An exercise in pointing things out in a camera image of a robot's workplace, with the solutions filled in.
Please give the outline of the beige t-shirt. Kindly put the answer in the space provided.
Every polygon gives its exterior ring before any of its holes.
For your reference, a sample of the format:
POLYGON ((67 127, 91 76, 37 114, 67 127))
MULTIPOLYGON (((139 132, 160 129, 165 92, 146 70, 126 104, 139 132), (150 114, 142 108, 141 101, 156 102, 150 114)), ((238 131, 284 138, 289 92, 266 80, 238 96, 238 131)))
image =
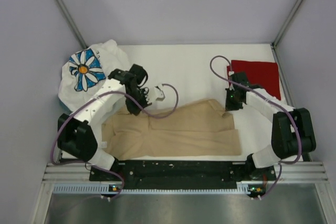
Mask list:
POLYGON ((234 117, 214 99, 156 110, 150 117, 121 108, 102 124, 105 151, 119 160, 140 157, 239 156, 234 117))

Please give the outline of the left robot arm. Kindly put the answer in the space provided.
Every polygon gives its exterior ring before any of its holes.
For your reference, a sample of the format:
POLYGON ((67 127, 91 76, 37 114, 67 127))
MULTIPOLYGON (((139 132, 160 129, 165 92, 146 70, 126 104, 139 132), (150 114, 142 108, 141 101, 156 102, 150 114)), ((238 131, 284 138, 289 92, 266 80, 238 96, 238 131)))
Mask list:
POLYGON ((58 148, 82 162, 100 167, 107 180, 116 179, 118 161, 100 146, 101 126, 123 106, 135 116, 149 106, 149 90, 143 86, 147 80, 148 73, 136 64, 129 70, 113 70, 88 102, 71 115, 59 118, 58 148))

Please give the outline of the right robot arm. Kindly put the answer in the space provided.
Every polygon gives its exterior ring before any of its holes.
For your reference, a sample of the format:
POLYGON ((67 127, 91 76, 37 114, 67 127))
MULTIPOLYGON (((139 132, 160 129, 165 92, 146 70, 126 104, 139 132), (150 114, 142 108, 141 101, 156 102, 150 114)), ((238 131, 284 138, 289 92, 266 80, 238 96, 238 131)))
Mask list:
POLYGON ((250 83, 244 72, 231 72, 228 81, 227 111, 240 110, 245 104, 272 124, 270 144, 246 158, 245 174, 248 178, 256 180, 274 164, 291 156, 299 158, 316 149, 316 138, 307 109, 296 109, 282 103, 262 86, 250 83))

